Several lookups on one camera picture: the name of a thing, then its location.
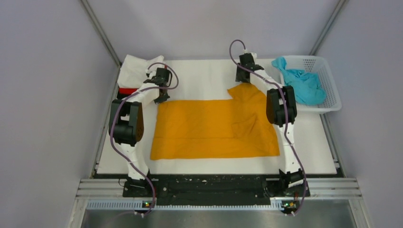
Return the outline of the yellow t-shirt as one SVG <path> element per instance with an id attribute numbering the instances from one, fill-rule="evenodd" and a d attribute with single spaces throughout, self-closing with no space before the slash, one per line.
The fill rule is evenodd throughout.
<path id="1" fill-rule="evenodd" d="M 151 160 L 279 156 L 266 96 L 242 83 L 228 100 L 177 100 L 158 106 Z"/>

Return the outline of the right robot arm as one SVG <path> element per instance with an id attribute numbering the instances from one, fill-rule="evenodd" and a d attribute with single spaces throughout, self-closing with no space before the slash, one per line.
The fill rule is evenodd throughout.
<path id="1" fill-rule="evenodd" d="M 274 126 L 280 151 L 279 180 L 265 185 L 270 196 L 291 196 L 298 186 L 306 190 L 306 174 L 295 149 L 294 123 L 297 105 L 294 89 L 275 81 L 256 64 L 254 53 L 244 53 L 236 62 L 236 81 L 250 83 L 266 96 L 266 117 Z"/>

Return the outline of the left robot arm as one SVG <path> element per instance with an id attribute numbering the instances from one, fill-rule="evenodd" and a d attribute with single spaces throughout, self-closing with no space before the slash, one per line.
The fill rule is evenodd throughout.
<path id="1" fill-rule="evenodd" d="M 156 70 L 146 70 L 147 79 L 134 93 L 111 102 L 108 132 L 112 148 L 126 162 L 129 169 L 127 189 L 140 196 L 153 192 L 148 177 L 149 168 L 142 155 L 139 142 L 144 135 L 144 108 L 151 103 L 160 104 L 169 99 L 168 90 L 175 73 L 163 64 Z"/>

